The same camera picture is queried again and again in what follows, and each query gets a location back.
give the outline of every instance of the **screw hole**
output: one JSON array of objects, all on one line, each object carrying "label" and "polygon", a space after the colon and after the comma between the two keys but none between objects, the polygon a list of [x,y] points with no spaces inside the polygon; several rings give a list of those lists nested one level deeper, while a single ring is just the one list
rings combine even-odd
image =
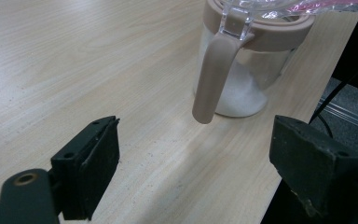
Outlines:
[{"label": "screw hole", "polygon": [[34,182],[36,180],[36,178],[37,178],[37,174],[34,174],[34,173],[21,175],[14,180],[14,185],[16,185],[16,186],[27,185],[27,184]]},{"label": "screw hole", "polygon": [[68,152],[65,155],[63,155],[63,157],[66,158],[66,159],[70,159],[70,158],[72,158],[74,156],[75,156],[75,154],[73,152]]},{"label": "screw hole", "polygon": [[350,156],[350,154],[348,154],[346,152],[343,152],[343,151],[339,151],[338,155],[341,156],[341,157],[349,157]]}]

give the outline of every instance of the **wooden table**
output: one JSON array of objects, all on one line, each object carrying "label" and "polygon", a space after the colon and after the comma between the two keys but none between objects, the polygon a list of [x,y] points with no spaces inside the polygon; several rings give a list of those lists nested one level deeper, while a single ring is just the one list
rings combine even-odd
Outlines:
[{"label": "wooden table", "polygon": [[273,118],[309,120],[358,14],[318,16],[263,111],[201,125],[203,4],[0,1],[0,187],[116,115],[120,164],[92,223],[259,223],[280,182]]}]

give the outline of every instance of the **wood grain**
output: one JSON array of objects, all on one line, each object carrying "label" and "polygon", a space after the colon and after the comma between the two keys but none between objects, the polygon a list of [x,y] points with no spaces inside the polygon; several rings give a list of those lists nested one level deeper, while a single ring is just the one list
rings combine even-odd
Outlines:
[{"label": "wood grain", "polygon": [[358,14],[318,16],[263,111],[201,125],[203,4],[0,1],[0,187],[116,115],[120,164],[92,223],[259,223],[280,181],[273,117],[310,118]]}]

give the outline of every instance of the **clear plastic jug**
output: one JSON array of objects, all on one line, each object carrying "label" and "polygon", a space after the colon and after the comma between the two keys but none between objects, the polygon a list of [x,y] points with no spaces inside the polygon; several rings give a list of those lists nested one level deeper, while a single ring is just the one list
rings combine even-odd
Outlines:
[{"label": "clear plastic jug", "polygon": [[263,91],[314,22],[311,15],[247,21],[246,13],[227,9],[223,1],[206,0],[194,83],[193,116],[200,123],[209,123],[214,113],[247,117],[260,111],[268,101]]}]

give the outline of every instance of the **black cable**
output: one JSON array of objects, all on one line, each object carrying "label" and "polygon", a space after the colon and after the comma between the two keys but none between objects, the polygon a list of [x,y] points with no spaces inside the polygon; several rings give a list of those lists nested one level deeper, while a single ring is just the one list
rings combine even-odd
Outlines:
[{"label": "black cable", "polygon": [[342,80],[341,83],[339,83],[339,85],[331,91],[331,93],[327,96],[327,98],[324,100],[321,106],[319,106],[318,109],[313,113],[312,117],[310,118],[310,123],[321,114],[321,112],[326,108],[326,106],[330,104],[331,100],[333,100],[333,98],[342,90],[342,88],[344,88],[357,76],[358,76],[358,71],[354,73],[352,76],[348,76],[347,78]]},{"label": "black cable", "polygon": [[330,127],[328,126],[326,120],[325,120],[325,119],[322,117],[322,115],[320,115],[320,114],[318,115],[318,119],[320,119],[321,122],[324,124],[324,127],[326,128],[328,135],[329,135],[331,138],[333,138],[333,132],[331,132],[331,129],[330,129]]}]

